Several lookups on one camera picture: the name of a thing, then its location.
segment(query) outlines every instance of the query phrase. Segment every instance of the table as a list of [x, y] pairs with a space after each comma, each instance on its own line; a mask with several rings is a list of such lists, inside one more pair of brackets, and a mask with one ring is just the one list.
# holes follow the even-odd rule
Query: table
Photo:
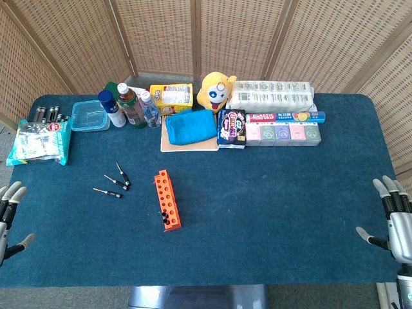
[[[47, 95], [64, 114], [96, 96]], [[10, 243], [37, 234], [5, 261], [0, 286], [229, 285], [391, 281], [398, 264], [357, 235], [386, 219], [372, 179], [394, 177], [372, 101], [316, 94], [326, 112], [317, 147], [161, 153], [159, 129], [72, 133], [66, 166], [16, 166], [28, 192]], [[132, 186], [118, 200], [92, 191]], [[167, 169], [183, 227], [163, 232], [153, 184]]]

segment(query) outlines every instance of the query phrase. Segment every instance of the clear container lid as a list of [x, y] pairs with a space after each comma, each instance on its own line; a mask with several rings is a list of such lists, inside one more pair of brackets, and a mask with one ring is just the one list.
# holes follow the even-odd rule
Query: clear container lid
[[73, 131], [101, 131], [110, 126], [108, 114], [98, 100], [77, 102], [71, 111]]

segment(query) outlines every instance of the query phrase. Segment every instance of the blue felt surface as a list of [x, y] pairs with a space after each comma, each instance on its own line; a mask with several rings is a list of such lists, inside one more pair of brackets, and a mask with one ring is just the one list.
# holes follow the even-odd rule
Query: blue felt surface
[[[45, 96], [63, 113], [95, 96]], [[10, 233], [35, 243], [5, 261], [0, 286], [225, 285], [391, 281], [399, 265], [367, 245], [386, 220], [372, 179], [394, 177], [370, 99], [316, 94], [317, 147], [161, 153], [160, 129], [72, 133], [67, 166], [16, 166], [28, 187]], [[103, 177], [132, 187], [119, 191]], [[167, 169], [183, 227], [163, 232], [153, 177]]]

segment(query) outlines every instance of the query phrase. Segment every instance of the robotic arm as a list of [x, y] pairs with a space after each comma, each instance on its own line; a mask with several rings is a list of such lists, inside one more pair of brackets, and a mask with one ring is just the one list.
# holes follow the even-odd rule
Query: robotic arm
[[382, 199], [389, 240], [369, 235], [362, 227], [356, 231], [367, 243], [390, 250], [402, 264], [397, 279], [399, 303], [403, 309], [412, 309], [412, 199], [399, 182], [387, 176], [382, 179], [386, 186], [378, 179], [373, 184]]
[[25, 250], [35, 239], [35, 234], [29, 234], [20, 243], [8, 247], [7, 239], [12, 222], [21, 198], [26, 193], [26, 187], [20, 187], [21, 182], [15, 182], [8, 187], [0, 188], [0, 267], [3, 261]]

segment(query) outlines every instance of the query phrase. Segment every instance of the yellow plush toy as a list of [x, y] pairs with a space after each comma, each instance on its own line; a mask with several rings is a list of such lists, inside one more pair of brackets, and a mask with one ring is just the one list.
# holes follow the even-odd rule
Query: yellow plush toy
[[219, 72], [209, 73], [201, 82], [198, 103], [216, 114], [226, 104], [234, 82], [236, 76], [227, 77]]

